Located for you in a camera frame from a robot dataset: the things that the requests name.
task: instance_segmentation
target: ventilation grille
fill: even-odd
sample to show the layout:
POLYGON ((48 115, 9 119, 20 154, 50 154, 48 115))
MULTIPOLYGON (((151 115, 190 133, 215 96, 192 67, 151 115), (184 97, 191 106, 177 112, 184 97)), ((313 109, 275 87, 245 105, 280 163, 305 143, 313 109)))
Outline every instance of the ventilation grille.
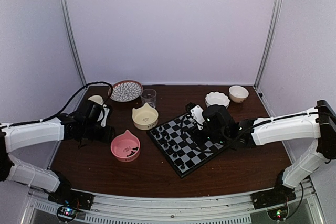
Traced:
MULTIPOLYGON (((118 220, 115 218, 108 218, 108 217, 102 217, 102 216, 94 216, 94 215, 88 215, 86 214, 85 217, 85 223, 90 224, 155 224, 160 222, 139 222, 139 221, 127 221, 127 220, 118 220)), ((217 219, 215 221, 165 221, 164 223, 173 223, 173 224, 251 224, 251 217, 250 215, 244 215, 239 217, 231 217, 231 218, 223 218, 223 219, 217 219)))
MULTIPOLYGON (((35 204, 35 209, 41 210, 55 215, 57 207, 48 204, 46 202, 37 201, 35 204)), ((85 214, 85 219, 81 220, 76 218, 77 221, 88 223, 88 224, 160 224, 162 221, 134 221, 125 220, 111 217, 97 216, 95 214, 85 214)), ((208 221, 165 221, 165 224, 251 224, 250 215, 243 215, 238 217, 229 217, 216 220, 208 221)))
POLYGON ((56 214, 57 208, 53 205, 44 202, 36 202, 35 209, 48 212, 50 214, 56 214))

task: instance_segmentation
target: yellow pet bowl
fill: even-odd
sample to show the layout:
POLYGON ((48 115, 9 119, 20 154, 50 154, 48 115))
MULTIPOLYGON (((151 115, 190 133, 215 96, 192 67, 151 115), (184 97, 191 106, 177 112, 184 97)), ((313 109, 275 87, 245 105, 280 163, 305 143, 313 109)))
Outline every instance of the yellow pet bowl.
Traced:
POLYGON ((139 130, 146 131, 158 124, 159 113, 155 108, 152 108, 148 103, 145 103, 141 108, 133 108, 132 119, 135 127, 139 130))

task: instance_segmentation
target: black mount bracket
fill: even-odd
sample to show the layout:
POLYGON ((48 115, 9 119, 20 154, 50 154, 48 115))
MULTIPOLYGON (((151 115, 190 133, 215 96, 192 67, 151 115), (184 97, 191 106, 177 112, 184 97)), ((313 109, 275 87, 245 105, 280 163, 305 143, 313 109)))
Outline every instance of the black mount bracket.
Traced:
POLYGON ((60 184, 54 193, 49 193, 48 200, 69 206, 73 209, 91 210, 93 194, 71 190, 71 183, 61 173, 54 171, 60 184))
POLYGON ((316 108, 319 111, 318 122, 321 132, 317 152, 322 153, 325 158, 336 159, 336 120, 329 116, 336 114, 325 100, 318 101, 316 108))
POLYGON ((294 189, 288 188, 282 184, 282 177, 285 170, 282 170, 275 182, 273 189, 258 191, 251 194, 254 209, 272 207, 275 205, 285 204, 288 201, 295 200, 294 189))

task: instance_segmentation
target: cat ear bowl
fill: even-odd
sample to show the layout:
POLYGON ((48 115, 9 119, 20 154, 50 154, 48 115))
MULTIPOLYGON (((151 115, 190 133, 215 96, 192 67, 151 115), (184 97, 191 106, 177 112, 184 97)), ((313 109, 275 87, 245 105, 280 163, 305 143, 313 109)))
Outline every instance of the cat ear bowl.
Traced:
POLYGON ((155 108, 145 103, 141 108, 133 109, 132 119, 135 127, 139 130, 146 131, 158 124, 159 113, 155 108))
POLYGON ((140 154, 140 141, 129 130, 113 139, 111 152, 121 162, 131 162, 140 154))

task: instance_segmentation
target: decorative plate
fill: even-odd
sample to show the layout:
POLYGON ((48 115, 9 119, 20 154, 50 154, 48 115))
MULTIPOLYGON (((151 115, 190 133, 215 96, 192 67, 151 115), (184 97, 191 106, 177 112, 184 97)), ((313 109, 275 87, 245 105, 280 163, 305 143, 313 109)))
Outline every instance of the decorative plate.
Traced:
POLYGON ((121 81, 113 85, 112 95, 109 89, 108 95, 116 102, 130 102, 138 98, 142 90, 142 85, 137 81, 121 81))

